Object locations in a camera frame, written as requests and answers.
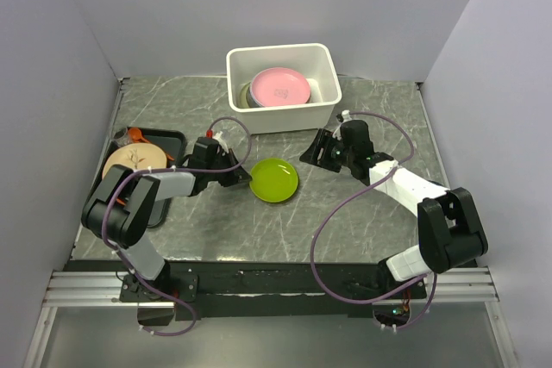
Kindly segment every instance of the marble tabletop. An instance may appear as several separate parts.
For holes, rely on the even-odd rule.
[[[405,164],[423,178],[443,182],[436,149],[413,82],[378,82],[342,78],[344,109],[368,109],[397,121],[411,135],[416,156]],[[190,144],[205,133],[210,122],[231,115],[226,78],[130,78],[122,85],[122,101],[114,128],[133,125],[182,131]],[[406,140],[392,125],[367,118],[376,151],[396,159],[409,151]],[[329,128],[337,126],[332,116]],[[222,122],[238,158],[246,138],[231,122]],[[172,200],[165,223],[149,229],[149,237],[168,259],[305,262],[314,231],[341,200],[363,184],[347,169],[336,174],[299,162],[316,130],[253,137],[245,162],[250,171],[260,159],[280,157],[298,171],[298,193],[287,203],[257,199],[247,185],[224,189],[211,183],[195,197]],[[317,244],[317,261],[365,262],[401,252],[417,243],[417,220],[390,197],[370,191],[346,205],[330,220]],[[90,231],[80,232],[73,259],[112,259],[110,250]]]

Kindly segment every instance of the orange spoon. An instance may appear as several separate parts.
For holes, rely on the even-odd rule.
[[[146,142],[148,144],[151,144],[151,141],[146,140],[144,136],[141,134],[141,130],[137,127],[129,128],[129,135],[133,142],[141,141],[141,142]],[[168,159],[170,159],[171,161],[174,161],[174,158],[171,157],[169,154],[165,153],[165,155]]]

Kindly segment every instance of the pink plate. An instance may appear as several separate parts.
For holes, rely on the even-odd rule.
[[[297,71],[270,68],[259,72],[251,82],[251,97],[261,107],[280,107],[307,103],[311,86]]]

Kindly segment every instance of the white wall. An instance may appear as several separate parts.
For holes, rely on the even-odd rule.
[[[22,365],[68,259],[116,79],[73,0],[0,0],[0,365]]]
[[[423,87],[452,184],[470,189],[524,367],[552,365],[552,0],[470,0]]]
[[[424,80],[468,0],[76,0],[119,77],[226,72],[234,47],[322,42],[340,73]]]

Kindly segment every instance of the white bin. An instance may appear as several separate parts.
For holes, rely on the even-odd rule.
[[[302,105],[243,109],[242,87],[268,68],[290,68],[309,81],[310,101]],[[230,108],[251,134],[323,128],[342,99],[336,69],[326,46],[320,43],[277,47],[242,47],[226,55]]]

